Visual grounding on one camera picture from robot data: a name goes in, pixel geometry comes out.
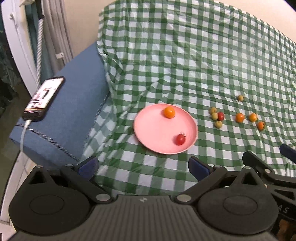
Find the orange mandarin with leaf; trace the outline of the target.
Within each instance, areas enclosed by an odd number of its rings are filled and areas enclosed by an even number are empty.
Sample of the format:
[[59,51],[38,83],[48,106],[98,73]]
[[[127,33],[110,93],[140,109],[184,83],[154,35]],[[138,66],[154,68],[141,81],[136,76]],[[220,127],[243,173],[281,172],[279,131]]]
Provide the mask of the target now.
[[257,123],[257,129],[261,132],[261,131],[264,130],[264,128],[265,128],[265,122],[264,121],[259,121]]

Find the grey curtain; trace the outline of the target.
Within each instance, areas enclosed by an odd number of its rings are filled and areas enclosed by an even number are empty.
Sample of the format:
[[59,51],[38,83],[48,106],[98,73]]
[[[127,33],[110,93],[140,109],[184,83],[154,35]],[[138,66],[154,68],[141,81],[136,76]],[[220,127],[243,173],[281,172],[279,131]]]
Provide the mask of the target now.
[[64,1],[42,1],[44,37],[53,73],[73,59]]

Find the pink round plate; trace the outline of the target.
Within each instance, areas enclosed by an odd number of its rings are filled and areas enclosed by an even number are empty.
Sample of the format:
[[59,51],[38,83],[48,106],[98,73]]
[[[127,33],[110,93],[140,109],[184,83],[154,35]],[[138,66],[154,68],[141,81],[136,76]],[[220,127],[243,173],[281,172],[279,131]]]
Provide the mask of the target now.
[[[166,118],[163,110],[172,106],[176,115]],[[165,103],[146,106],[135,117],[133,130],[137,139],[149,150],[156,153],[173,155],[182,153],[195,144],[198,138],[198,127],[193,117],[184,109]],[[176,145],[176,136],[185,133],[183,145]]]

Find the orange kumquat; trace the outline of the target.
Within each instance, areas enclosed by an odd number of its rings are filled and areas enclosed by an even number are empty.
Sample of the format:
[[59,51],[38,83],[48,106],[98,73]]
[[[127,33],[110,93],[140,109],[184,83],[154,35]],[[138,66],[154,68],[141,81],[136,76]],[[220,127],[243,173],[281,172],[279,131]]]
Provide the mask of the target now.
[[248,116],[248,119],[250,122],[252,123],[255,123],[257,121],[257,114],[255,113],[251,113],[249,116]]
[[176,111],[172,106],[167,106],[164,108],[163,114],[166,118],[174,118],[176,115]]

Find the white door frame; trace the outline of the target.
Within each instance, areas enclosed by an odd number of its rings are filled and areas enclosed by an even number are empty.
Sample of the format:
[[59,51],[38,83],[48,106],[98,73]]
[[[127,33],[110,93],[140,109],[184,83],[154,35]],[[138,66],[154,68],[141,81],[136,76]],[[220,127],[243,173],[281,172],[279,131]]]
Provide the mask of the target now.
[[36,92],[36,64],[22,1],[2,1],[1,12],[6,38],[18,72],[31,96]]

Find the red cherry tomato with stem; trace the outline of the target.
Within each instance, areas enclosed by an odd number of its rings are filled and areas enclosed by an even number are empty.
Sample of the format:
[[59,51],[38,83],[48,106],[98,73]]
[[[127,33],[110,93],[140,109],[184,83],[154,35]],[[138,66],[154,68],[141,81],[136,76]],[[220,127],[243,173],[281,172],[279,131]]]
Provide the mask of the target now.
[[186,141],[186,135],[185,133],[180,133],[176,136],[176,139],[175,139],[175,144],[180,146],[180,145],[183,145]]

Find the green white checkered tablecloth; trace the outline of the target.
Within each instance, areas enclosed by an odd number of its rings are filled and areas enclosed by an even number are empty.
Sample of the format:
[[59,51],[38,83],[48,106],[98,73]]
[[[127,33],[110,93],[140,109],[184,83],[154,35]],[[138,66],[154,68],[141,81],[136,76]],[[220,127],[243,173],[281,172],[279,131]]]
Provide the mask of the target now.
[[[295,146],[295,42],[274,27],[216,1],[115,1],[100,14],[97,50],[110,96],[83,157],[98,157],[94,180],[112,195],[182,192],[196,183],[191,156],[237,171],[252,151],[275,173],[295,176],[279,149]],[[134,118],[155,103],[196,121],[198,139],[187,151],[161,155],[137,140]],[[225,115],[221,128],[211,107]]]

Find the black smartphone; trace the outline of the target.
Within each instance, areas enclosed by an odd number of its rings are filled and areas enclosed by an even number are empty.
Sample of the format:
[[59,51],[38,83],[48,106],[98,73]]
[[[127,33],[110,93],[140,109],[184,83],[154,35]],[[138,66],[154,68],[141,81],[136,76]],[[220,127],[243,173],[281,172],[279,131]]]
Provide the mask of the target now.
[[23,120],[41,121],[66,78],[57,76],[45,80],[25,107]]

